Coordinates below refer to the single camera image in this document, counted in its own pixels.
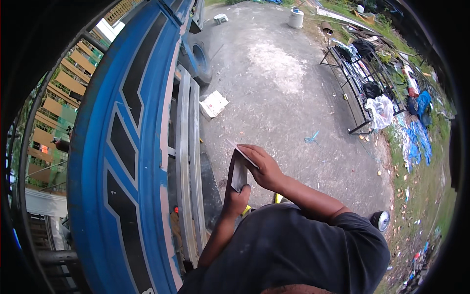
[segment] yellow shoe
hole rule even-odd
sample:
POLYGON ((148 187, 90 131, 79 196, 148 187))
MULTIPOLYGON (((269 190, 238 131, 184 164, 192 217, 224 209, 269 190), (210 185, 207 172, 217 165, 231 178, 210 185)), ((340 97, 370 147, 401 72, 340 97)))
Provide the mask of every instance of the yellow shoe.
POLYGON ((279 204, 279 203, 281 202, 282 198, 284 198, 283 195, 276 193, 276 194, 274 195, 274 203, 278 203, 278 204, 279 204))

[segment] sandpaper block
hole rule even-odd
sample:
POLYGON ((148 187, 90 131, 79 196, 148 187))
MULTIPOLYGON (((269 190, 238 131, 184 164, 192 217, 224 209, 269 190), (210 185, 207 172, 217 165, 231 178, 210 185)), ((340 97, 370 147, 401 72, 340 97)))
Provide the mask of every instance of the sandpaper block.
POLYGON ((234 169, 232 172, 232 188, 237 191, 238 193, 242 192, 242 188, 246 185, 247 177, 248 177, 248 169, 246 168, 245 164, 247 161, 249 164, 252 164, 256 168, 259 168, 256 164, 254 164, 239 148, 238 146, 227 139, 230 144, 237 150, 233 154, 234 160, 234 169))

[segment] wheel rim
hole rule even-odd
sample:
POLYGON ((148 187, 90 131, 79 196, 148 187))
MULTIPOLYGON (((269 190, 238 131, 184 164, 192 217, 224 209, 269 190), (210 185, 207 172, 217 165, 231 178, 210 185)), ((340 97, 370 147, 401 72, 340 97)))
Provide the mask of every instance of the wheel rim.
POLYGON ((206 56, 204 55, 203 49, 198 45, 194 44, 193 46, 193 54, 194 58, 196 59, 197 66, 199 67, 200 70, 203 72, 207 72, 208 69, 208 63, 206 56))

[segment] tire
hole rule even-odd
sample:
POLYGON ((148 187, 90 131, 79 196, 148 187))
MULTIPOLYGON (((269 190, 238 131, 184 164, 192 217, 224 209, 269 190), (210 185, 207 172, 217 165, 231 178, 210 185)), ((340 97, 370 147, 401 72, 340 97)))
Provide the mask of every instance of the tire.
POLYGON ((184 50, 180 51, 178 61, 187 71, 191 74, 191 77, 201 87, 205 87, 211 83, 212 80, 212 66, 207 49, 204 43, 193 33, 188 33, 188 44, 189 49, 193 53, 196 63, 197 71, 193 68, 192 63, 189 60, 188 54, 184 50))

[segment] black stripe decal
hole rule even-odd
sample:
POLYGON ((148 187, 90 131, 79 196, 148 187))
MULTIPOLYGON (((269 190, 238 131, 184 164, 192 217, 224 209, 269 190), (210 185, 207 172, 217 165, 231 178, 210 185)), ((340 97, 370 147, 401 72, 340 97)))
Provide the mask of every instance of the black stripe decal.
POLYGON ((137 207, 108 170, 108 203, 119 215, 124 250, 139 293, 152 288, 139 234, 137 207))
POLYGON ((137 91, 139 90, 142 75, 150 57, 150 53, 152 52, 153 45, 157 41, 166 20, 167 17, 163 13, 160 13, 137 51, 122 87, 122 92, 137 127, 139 127, 139 120, 142 111, 142 103, 137 91))
POLYGON ((175 0, 175 1, 172 3, 172 10, 173 10, 173 12, 176 12, 176 11, 178 10, 178 8, 180 8, 181 2, 183 2, 183 0, 175 0))
POLYGON ((127 168, 127 171, 135 180, 135 149, 124 130, 124 126, 117 112, 114 113, 113 125, 111 127, 111 143, 124 163, 124 166, 127 168))

